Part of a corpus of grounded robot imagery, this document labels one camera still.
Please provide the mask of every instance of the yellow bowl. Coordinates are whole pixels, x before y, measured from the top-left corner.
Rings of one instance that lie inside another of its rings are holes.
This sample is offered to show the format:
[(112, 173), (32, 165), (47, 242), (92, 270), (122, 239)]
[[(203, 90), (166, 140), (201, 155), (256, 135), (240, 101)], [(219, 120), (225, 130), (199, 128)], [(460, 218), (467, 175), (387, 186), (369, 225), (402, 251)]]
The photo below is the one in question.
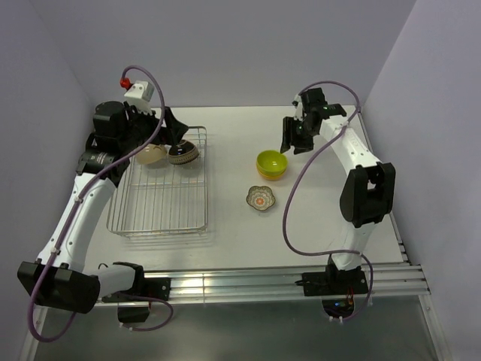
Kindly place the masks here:
[(275, 181), (275, 180), (277, 181), (278, 179), (282, 178), (284, 173), (286, 173), (286, 171), (283, 171), (281, 174), (276, 175), (275, 177), (269, 177), (268, 175), (263, 174), (259, 168), (257, 168), (257, 172), (260, 174), (261, 177), (263, 177), (267, 181)]
[(257, 169), (268, 177), (276, 177), (286, 171), (287, 158), (277, 150), (264, 150), (257, 156)]

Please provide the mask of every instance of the green bowl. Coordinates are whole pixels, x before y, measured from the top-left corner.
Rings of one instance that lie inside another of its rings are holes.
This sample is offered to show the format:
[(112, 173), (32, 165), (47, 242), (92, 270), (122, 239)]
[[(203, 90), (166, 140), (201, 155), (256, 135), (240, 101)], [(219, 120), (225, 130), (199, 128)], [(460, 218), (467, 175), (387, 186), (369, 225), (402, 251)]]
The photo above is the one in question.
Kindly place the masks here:
[(277, 150), (264, 150), (257, 156), (257, 169), (268, 177), (276, 177), (287, 168), (287, 158)]

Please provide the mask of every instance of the red connector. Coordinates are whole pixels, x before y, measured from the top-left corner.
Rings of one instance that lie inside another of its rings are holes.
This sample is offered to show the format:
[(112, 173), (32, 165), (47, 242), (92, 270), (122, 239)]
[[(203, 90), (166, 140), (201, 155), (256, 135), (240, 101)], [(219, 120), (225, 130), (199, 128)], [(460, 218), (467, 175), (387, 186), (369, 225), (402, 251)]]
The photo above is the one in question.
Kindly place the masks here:
[(130, 82), (130, 79), (128, 79), (127, 77), (124, 77), (123, 79), (120, 79), (120, 86), (122, 88), (129, 90), (130, 87), (132, 86), (132, 83)]

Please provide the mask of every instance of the gray floor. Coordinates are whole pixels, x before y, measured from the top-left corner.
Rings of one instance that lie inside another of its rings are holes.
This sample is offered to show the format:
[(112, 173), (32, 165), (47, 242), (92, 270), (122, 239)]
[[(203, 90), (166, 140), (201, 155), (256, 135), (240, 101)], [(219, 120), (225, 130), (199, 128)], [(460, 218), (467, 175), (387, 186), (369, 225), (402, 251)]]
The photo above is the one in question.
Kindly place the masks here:
[[(162, 320), (160, 306), (146, 323)], [(42, 332), (52, 335), (68, 314), (50, 310)], [(115, 308), (78, 315), (67, 334), (40, 344), (36, 360), (434, 360), (417, 297), (374, 299), (357, 319), (329, 323), (319, 300), (177, 305), (164, 329), (130, 332)]]

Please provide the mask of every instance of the patterned bowl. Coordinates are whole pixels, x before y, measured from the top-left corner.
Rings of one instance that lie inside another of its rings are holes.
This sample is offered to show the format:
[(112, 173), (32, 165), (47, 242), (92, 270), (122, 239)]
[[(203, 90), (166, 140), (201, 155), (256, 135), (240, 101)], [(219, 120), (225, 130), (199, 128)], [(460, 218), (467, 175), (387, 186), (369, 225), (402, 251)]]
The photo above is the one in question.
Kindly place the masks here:
[(257, 211), (263, 212), (276, 203), (276, 197), (267, 186), (252, 186), (247, 193), (246, 202)]

